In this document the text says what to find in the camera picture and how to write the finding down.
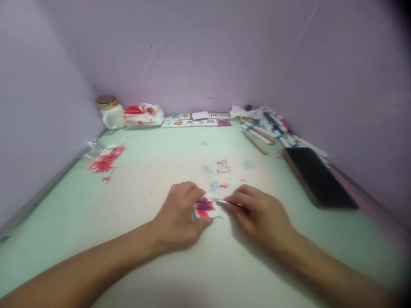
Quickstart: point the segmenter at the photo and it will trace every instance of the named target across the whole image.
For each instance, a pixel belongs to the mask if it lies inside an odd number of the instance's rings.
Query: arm
[[[197,242],[211,218],[191,220],[204,191],[173,185],[158,215],[137,229],[46,270],[0,300],[9,307],[89,307],[111,285],[161,253]]]
[[[227,209],[246,234],[334,307],[392,307],[381,286],[300,235],[276,198],[243,185],[226,200],[246,205],[252,211],[250,215],[235,205]]]

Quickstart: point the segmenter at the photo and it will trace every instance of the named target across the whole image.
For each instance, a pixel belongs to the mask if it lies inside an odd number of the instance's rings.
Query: red ink stain
[[[208,200],[205,197],[198,199],[196,204],[196,210],[200,217],[208,217],[208,212],[211,210],[215,210],[213,206],[213,201]]]
[[[112,150],[111,153],[97,158],[91,165],[93,173],[95,174],[114,171],[117,167],[113,167],[112,164],[117,158],[120,157],[121,153],[124,152],[124,150],[125,147],[121,146],[120,148]]]

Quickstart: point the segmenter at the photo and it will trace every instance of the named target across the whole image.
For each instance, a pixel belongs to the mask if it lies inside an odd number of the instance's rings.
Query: black phone screen
[[[357,204],[310,148],[285,148],[320,207],[356,209]]]

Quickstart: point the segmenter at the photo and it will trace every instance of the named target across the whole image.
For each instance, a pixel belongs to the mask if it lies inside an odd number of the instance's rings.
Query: forearm
[[[292,246],[274,252],[333,307],[391,307],[386,290],[296,233]]]
[[[89,307],[112,284],[160,253],[148,224],[41,273],[0,301],[2,307]]]

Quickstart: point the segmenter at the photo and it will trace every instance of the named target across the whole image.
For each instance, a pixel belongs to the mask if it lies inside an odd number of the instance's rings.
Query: smartphone
[[[285,148],[284,157],[311,202],[323,209],[358,209],[357,204],[310,148]]]

